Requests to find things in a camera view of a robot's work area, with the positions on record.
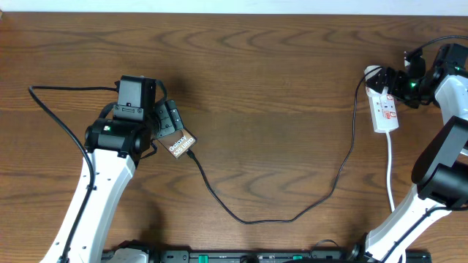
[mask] green connector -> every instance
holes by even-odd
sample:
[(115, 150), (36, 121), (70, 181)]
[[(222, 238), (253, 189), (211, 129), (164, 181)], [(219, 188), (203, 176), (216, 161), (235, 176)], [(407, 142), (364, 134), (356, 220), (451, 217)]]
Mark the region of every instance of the green connector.
[(208, 263), (208, 256), (199, 255), (198, 256), (198, 263)]

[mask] wood grain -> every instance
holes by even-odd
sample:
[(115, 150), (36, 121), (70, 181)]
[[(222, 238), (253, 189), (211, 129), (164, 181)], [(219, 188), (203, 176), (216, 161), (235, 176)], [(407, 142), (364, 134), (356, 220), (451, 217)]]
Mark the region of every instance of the wood grain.
[[(38, 262), (78, 181), (76, 146), (29, 97), (29, 85), (112, 85), (121, 75), (165, 82), (216, 192), (246, 220), (291, 218), (328, 193), (350, 146), (352, 96), (371, 64), (402, 68), (405, 50), (467, 34), (468, 18), (7, 13), (0, 21), (0, 262)], [(426, 51), (434, 58), (438, 45)], [(115, 94), (41, 98), (83, 137)], [(106, 248), (140, 239), (193, 249), (352, 245), (388, 216), (385, 136), (360, 92), (356, 146), (333, 198), (293, 224), (241, 225), (206, 191), (188, 158), (161, 150), (124, 192)], [(398, 105), (393, 192), (442, 127), (439, 110)], [(468, 214), (454, 213), (412, 248), (466, 262)]]

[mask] black cable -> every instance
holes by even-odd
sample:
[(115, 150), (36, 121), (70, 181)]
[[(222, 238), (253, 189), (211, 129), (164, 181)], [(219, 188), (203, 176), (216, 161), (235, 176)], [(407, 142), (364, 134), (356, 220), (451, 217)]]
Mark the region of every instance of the black cable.
[(426, 44), (424, 45), (421, 45), (420, 47), (414, 49), (413, 51), (409, 52), (407, 54), (407, 60), (410, 60), (411, 57), (414, 56), (414, 54), (418, 51), (418, 50), (421, 50), (431, 44), (434, 44), (435, 42), (438, 42), (438, 41), (441, 41), (441, 40), (445, 40), (445, 39), (468, 39), (468, 36), (457, 36), (457, 35), (453, 35), (453, 36), (445, 36), (445, 37), (438, 37), (436, 39), (433, 39), (429, 42), (427, 42)]
[(350, 157), (351, 153), (352, 153), (352, 150), (354, 149), (354, 139), (355, 139), (355, 121), (356, 121), (356, 110), (357, 110), (357, 106), (358, 106), (358, 91), (359, 91), (359, 86), (361, 86), (361, 83), (366, 79), (366, 76), (369, 75), (370, 73), (378, 70), (378, 69), (381, 69), (382, 67), (379, 66), (373, 70), (371, 70), (370, 72), (367, 72), (362, 78), (361, 78), (361, 81), (359, 81), (359, 84), (358, 86), (356, 87), (356, 92), (355, 92), (355, 97), (354, 97), (354, 110), (352, 112), (352, 137), (351, 137), (351, 148), (350, 150), (348, 151), (348, 154), (346, 155), (346, 157), (344, 158), (343, 160), (343, 163), (341, 164), (339, 170), (338, 170), (338, 173), (336, 174), (336, 177), (335, 177), (335, 181), (333, 183), (333, 187), (330, 191), (330, 193), (322, 198), (321, 200), (315, 202), (314, 204), (308, 206), (306, 209), (304, 209), (302, 212), (300, 212), (298, 215), (296, 215), (295, 217), (291, 218), (291, 219), (287, 219), (287, 220), (281, 220), (281, 219), (264, 219), (264, 220), (258, 220), (258, 221), (245, 221), (243, 219), (240, 219), (238, 216), (236, 216), (229, 208), (227, 208), (227, 206), (221, 201), (221, 199), (216, 195), (216, 193), (214, 192), (214, 190), (211, 188), (210, 186), (210, 183), (208, 182), (208, 178), (206, 177), (206, 174), (205, 172), (203, 171), (203, 168), (200, 164), (200, 162), (197, 160), (197, 157), (195, 157), (195, 154), (192, 152), (192, 150), (188, 150), (187, 151), (187, 155), (193, 159), (195, 161), (195, 163), (197, 164), (198, 166), (198, 169), (200, 170), (200, 173), (202, 174), (202, 177), (203, 177), (203, 180), (205, 181), (205, 184), (206, 184), (206, 188), (208, 189), (208, 191), (210, 192), (210, 194), (214, 197), (214, 199), (216, 201), (218, 201), (218, 203), (226, 210), (226, 212), (232, 216), (237, 222), (239, 223), (242, 223), (242, 224), (261, 224), (261, 223), (292, 223), (294, 221), (296, 221), (298, 218), (300, 218), (303, 214), (307, 213), (309, 210), (311, 210), (312, 208), (322, 204), (323, 202), (325, 202), (326, 200), (328, 200), (334, 193), (335, 189), (336, 189), (336, 185), (338, 184), (338, 179), (339, 179), (339, 176), (341, 174), (341, 171), (343, 170), (343, 167), (344, 165), (346, 164), (348, 158)]
[(86, 204), (88, 203), (89, 197), (91, 196), (91, 192), (94, 188), (94, 168), (91, 160), (86, 153), (85, 148), (81, 145), (80, 140), (73, 134), (73, 132), (63, 123), (57, 115), (52, 113), (51, 110), (37, 97), (34, 92), (34, 89), (47, 89), (47, 90), (60, 90), (60, 91), (96, 91), (96, 90), (106, 90), (106, 91), (117, 91), (116, 88), (107, 88), (107, 87), (87, 87), (87, 88), (70, 88), (70, 87), (50, 87), (50, 86), (31, 86), (29, 87), (29, 93), (31, 94), (32, 99), (72, 138), (73, 142), (78, 146), (80, 149), (81, 154), (86, 161), (86, 164), (89, 168), (89, 185), (86, 190), (86, 195), (83, 198), (83, 203), (81, 203), (80, 209), (78, 214), (76, 215), (75, 222), (73, 222), (72, 228), (70, 229), (70, 233), (68, 234), (67, 241), (65, 242), (64, 252), (60, 257), (60, 262), (65, 263), (68, 262), (68, 251), (70, 248), (70, 244), (72, 242), (73, 236), (75, 235), (75, 231), (78, 227), (78, 223), (80, 223), (81, 216), (83, 211), (85, 210)]
[(401, 242), (403, 242), (416, 228), (418, 228), (418, 226), (423, 223), (423, 221), (428, 218), (429, 216), (431, 216), (431, 214), (435, 211), (438, 211), (438, 210), (446, 210), (446, 211), (467, 211), (468, 210), (468, 206), (466, 207), (456, 207), (456, 208), (449, 208), (449, 207), (434, 207), (434, 208), (431, 208), (429, 210), (426, 211), (426, 213), (424, 214), (424, 216), (421, 216), (421, 218), (419, 218), (419, 220), (416, 221), (416, 223), (414, 223), (409, 229), (408, 231), (406, 231), (404, 233), (404, 235), (402, 235), (398, 241), (396, 241), (392, 248), (388, 251), (387, 255), (385, 255), (385, 257), (382, 259), (382, 263), (385, 263), (387, 261), (387, 259), (391, 256), (391, 254), (395, 251), (395, 249), (401, 244)]
[(319, 246), (320, 244), (323, 244), (323, 243), (333, 243), (336, 245), (336, 247), (339, 248), (339, 250), (341, 250), (341, 246), (339, 246), (335, 241), (333, 240), (321, 240), (319, 242), (317, 242), (317, 244), (315, 244), (312, 249), (310, 250), (310, 254), (312, 255), (312, 252), (314, 252), (315, 248), (317, 248), (317, 246)]

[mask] white power strip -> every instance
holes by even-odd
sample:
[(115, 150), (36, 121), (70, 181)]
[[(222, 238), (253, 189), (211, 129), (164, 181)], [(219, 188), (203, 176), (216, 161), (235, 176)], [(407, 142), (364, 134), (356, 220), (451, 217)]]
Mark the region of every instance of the white power strip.
[[(368, 66), (364, 73), (367, 73), (378, 66)], [(366, 80), (378, 74), (378, 70), (367, 75)], [(371, 106), (372, 124), (374, 132), (391, 132), (398, 128), (398, 118), (396, 117), (395, 101), (393, 96), (387, 94), (388, 87), (385, 87), (381, 94), (366, 87), (369, 104)]]

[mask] black base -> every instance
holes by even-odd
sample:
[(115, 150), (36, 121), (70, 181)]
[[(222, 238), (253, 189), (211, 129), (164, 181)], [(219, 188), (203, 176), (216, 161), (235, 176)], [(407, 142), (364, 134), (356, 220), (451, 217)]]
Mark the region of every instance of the black base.
[[(150, 263), (351, 263), (347, 254), (337, 248), (310, 251), (155, 251), (138, 241), (124, 242), (118, 248), (134, 248), (150, 255)], [(102, 254), (101, 263), (112, 259), (113, 251)], [(429, 252), (408, 252), (407, 263), (432, 263)]]

